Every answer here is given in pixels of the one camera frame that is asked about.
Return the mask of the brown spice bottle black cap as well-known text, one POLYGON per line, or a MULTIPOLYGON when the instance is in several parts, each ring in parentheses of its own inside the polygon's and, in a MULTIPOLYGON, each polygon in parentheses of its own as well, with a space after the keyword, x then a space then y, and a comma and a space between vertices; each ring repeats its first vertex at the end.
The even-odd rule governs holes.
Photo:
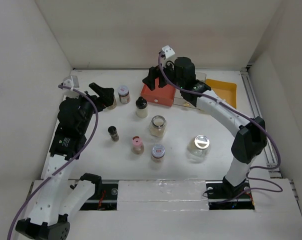
POLYGON ((112 97, 108 100, 107 103, 107 109, 108 110, 113 110, 117 107, 117 100, 115 95, 113 94, 112 97))

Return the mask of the white-lid dark spice jar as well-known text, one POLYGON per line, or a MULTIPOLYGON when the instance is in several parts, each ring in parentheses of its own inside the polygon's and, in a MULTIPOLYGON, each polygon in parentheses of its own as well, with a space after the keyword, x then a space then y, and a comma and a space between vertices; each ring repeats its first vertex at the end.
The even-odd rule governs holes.
POLYGON ((121 85, 117 88, 119 100, 122 104, 128 104, 130 102, 129 88, 125 85, 121 85))

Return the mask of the white powder bottle black cap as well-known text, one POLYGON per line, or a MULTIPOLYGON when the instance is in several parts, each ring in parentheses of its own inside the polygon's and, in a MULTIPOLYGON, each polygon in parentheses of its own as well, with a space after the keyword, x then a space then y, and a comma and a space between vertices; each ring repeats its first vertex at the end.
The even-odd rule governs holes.
POLYGON ((139 118, 146 118, 148 116, 148 102, 146 99, 144 99, 142 96, 140 96, 136 102, 136 115, 139 118))

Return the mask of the square glass jar beige grains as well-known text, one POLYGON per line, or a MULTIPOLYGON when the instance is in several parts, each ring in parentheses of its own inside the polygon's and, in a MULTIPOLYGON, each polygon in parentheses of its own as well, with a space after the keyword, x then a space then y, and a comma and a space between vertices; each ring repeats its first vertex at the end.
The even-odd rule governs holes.
POLYGON ((154 116, 149 124, 149 132, 152 136, 162 138, 167 126, 166 119, 161 115, 154 116))

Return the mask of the pink-cap spice bottle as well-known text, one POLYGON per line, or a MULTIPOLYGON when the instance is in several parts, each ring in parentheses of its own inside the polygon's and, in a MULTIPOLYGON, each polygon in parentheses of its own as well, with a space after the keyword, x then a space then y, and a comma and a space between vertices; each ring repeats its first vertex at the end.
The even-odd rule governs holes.
POLYGON ((141 155, 144 152, 144 144, 139 136, 134 136, 132 138, 132 152, 136 155, 141 155))

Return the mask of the white-lid beige spice jar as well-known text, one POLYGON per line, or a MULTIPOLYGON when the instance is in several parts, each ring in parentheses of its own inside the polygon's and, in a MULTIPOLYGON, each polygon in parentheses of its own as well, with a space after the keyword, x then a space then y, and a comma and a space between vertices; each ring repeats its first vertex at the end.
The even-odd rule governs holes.
POLYGON ((165 147, 162 144, 156 144, 151 150, 151 166, 154 169, 160 169, 165 158, 165 147))

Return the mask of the round glass jar metal lid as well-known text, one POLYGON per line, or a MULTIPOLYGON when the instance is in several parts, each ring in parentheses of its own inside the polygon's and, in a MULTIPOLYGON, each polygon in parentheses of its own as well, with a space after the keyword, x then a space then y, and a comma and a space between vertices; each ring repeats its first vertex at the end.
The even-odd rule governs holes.
POLYGON ((200 164, 206 160, 210 149, 209 138, 203 134, 197 135, 187 145, 187 158, 193 164, 200 164))

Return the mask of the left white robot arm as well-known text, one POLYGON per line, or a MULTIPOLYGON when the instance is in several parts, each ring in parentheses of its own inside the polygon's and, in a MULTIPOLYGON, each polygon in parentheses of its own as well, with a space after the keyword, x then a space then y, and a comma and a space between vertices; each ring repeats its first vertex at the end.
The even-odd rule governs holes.
POLYGON ((111 106, 114 89, 104 88, 92 82, 89 87, 95 92, 90 95, 71 87, 66 82, 59 89, 77 93, 76 98, 66 97, 59 105, 58 125, 53 136, 49 162, 44 180, 29 195, 21 206, 23 210, 33 196, 37 196, 34 207, 24 219, 16 216, 9 232, 17 231, 30 240, 65 240, 70 232, 70 220, 89 198, 103 194, 102 178, 84 173, 79 182, 69 189, 69 177, 94 135, 86 137, 93 116, 111 106))

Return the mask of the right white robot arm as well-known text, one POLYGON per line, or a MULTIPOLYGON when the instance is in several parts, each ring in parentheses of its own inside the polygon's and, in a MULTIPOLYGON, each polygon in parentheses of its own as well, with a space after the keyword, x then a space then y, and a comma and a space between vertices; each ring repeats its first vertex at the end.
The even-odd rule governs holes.
POLYGON ((231 153, 233 160, 222 179, 224 197, 232 199, 244 194, 242 188, 254 159, 267 145, 265 121, 238 112, 223 101, 205 82, 197 79, 195 65, 188 57, 178 57, 174 63, 159 63, 148 70, 142 82, 154 91, 167 84, 180 91, 184 100, 205 111, 222 124, 234 137, 231 153))

